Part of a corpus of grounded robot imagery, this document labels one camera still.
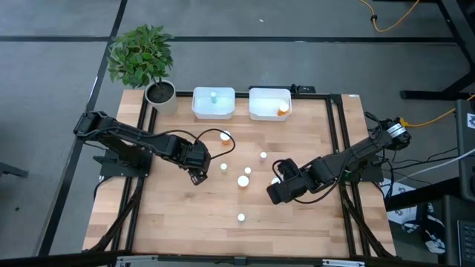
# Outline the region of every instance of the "white flower pot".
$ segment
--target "white flower pot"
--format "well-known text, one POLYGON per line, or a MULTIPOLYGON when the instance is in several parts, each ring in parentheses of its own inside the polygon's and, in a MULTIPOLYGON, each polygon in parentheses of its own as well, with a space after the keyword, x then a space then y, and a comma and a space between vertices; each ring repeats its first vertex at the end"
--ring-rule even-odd
POLYGON ((158 114, 172 115, 173 113, 175 113, 175 111, 177 111, 177 90, 175 89, 175 86, 170 81, 162 80, 162 83, 169 84, 173 87, 173 96, 168 101, 163 102, 163 103, 155 103, 155 102, 152 102, 148 98, 148 89, 150 89, 152 85, 155 85, 155 83, 153 82, 150 85, 148 85, 147 88, 145 89, 145 98, 147 99, 148 103, 150 103, 152 107, 157 109, 158 114))

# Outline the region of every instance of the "wooden table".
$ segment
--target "wooden table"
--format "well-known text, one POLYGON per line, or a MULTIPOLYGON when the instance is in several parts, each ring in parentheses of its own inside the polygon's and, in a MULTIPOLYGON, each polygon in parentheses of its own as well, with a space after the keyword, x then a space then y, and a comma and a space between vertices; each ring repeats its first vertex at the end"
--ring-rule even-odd
MULTIPOLYGON (((126 90, 117 119, 137 126, 142 90, 126 90)), ((361 101, 356 95, 342 96, 351 144, 367 137, 361 101)), ((146 254, 243 255, 265 257, 348 257, 341 201, 338 190, 324 200, 302 205, 273 205, 266 187, 274 177, 271 165, 292 158, 303 165, 317 156, 332 153, 327 111, 322 100, 292 100, 292 115, 285 122, 255 122, 249 117, 249 100, 236 99, 230 120, 200 120, 191 111, 191 98, 179 97, 173 116, 157 117, 155 133, 182 129, 199 134, 208 128, 230 131, 236 149, 211 161, 209 178, 194 186, 189 175, 176 165, 154 157, 137 220, 133 252, 146 254), (268 158, 259 161, 265 151, 268 158), (228 164, 222 174, 221 163, 228 164), (247 189, 238 188, 245 167, 252 169, 247 189), (238 214, 246 215, 238 222, 238 214)), ((148 127, 147 111, 144 129, 148 127)), ((335 120, 338 113, 334 108, 335 120)), ((341 134, 338 135, 343 147, 341 134)), ((211 155, 228 150, 218 133, 202 137, 211 155)), ((86 233, 84 248, 99 241, 117 217, 124 178, 100 186, 86 233)), ((381 192, 369 182, 359 185, 364 218, 378 240, 395 253, 381 192)), ((320 194, 306 194, 313 200, 320 194)), ((128 222, 122 229, 119 248, 124 248, 128 222)), ((353 223, 356 248, 361 254, 358 228, 353 223)))

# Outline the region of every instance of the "green leaves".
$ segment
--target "green leaves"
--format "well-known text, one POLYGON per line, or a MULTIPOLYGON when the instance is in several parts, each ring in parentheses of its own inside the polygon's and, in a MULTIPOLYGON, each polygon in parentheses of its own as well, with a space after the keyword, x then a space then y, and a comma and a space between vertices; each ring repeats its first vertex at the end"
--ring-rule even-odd
POLYGON ((121 79, 124 85, 142 87, 152 78, 168 77, 171 70, 170 45, 166 41, 173 36, 161 33, 163 26, 143 25, 120 36, 109 47, 108 57, 111 81, 121 79))

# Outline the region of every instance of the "potted plant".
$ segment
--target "potted plant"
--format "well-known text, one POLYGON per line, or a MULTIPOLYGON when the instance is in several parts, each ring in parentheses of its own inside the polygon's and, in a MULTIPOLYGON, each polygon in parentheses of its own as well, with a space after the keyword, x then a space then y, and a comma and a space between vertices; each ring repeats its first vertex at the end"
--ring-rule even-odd
POLYGON ((166 42, 173 36, 162 33, 163 26, 138 27, 110 46, 108 57, 111 80, 121 79, 132 88, 147 86, 145 98, 160 114, 173 114, 177 109, 175 86, 163 78, 171 70, 170 45, 166 42))

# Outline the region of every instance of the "yellow cable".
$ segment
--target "yellow cable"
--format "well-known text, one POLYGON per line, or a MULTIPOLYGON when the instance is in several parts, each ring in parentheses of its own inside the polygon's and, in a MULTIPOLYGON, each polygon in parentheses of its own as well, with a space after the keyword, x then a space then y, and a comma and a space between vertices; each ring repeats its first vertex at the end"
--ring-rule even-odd
MULTIPOLYGON (((472 98, 474 98, 474 97, 475 97, 475 94, 474 94, 473 96, 470 96, 470 97, 467 99, 467 101, 470 101, 470 100, 471 100, 472 98)), ((454 111, 455 111, 455 108, 452 108, 451 110, 449 110, 449 111, 447 111, 446 113, 444 113, 444 114, 442 114, 442 115, 436 117, 435 119, 432 119, 432 120, 430 120, 430 121, 428 121, 428 122, 424 122, 424 123, 421 123, 421 124, 418 124, 418 125, 412 125, 412 124, 410 124, 409 122, 406 122, 403 118, 401 118, 400 123, 401 123, 402 126, 404 126, 404 127, 406 127, 406 128, 422 127, 422 126, 429 125, 429 124, 431 124, 431 123, 433 123, 433 122, 436 122, 436 121, 440 120, 441 118, 447 116, 448 114, 453 113, 454 111)))
MULTIPOLYGON (((367 5, 367 6, 370 8, 370 10, 371 10, 371 14, 372 14, 373 16, 375 15, 375 14, 374 14, 374 9, 373 9, 373 7, 371 7, 370 4, 368 4, 365 0, 359 0, 359 1, 361 1, 361 2, 363 2, 365 5, 367 5)), ((389 27, 389 28, 387 28, 387 29, 384 29, 384 30, 378 29, 378 25, 376 25, 376 20, 375 20, 375 19, 372 19, 374 28, 375 28, 378 32, 380 32, 380 33, 384 33, 384 32, 387 32, 387 31, 393 29, 395 26, 399 25, 399 23, 401 23, 404 19, 406 19, 406 17, 414 10, 414 8, 416 7, 416 5, 417 5, 419 2, 420 2, 420 0, 416 0, 416 2, 414 2, 413 6, 412 6, 402 17, 401 17, 393 26, 391 26, 391 27, 389 27)))

